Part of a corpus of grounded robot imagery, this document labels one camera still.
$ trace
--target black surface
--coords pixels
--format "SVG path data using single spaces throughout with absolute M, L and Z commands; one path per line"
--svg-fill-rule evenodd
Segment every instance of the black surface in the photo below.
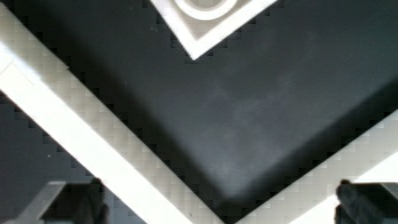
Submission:
M 14 219 L 48 181 L 89 183 L 92 175 L 0 92 L 0 223 Z M 105 189 L 107 224 L 144 224 Z
M 382 183 L 341 184 L 338 187 L 341 207 L 355 223 L 398 223 L 398 198 Z
M 236 221 L 396 109 L 398 1 L 284 1 L 197 62 L 147 1 L 5 2 Z

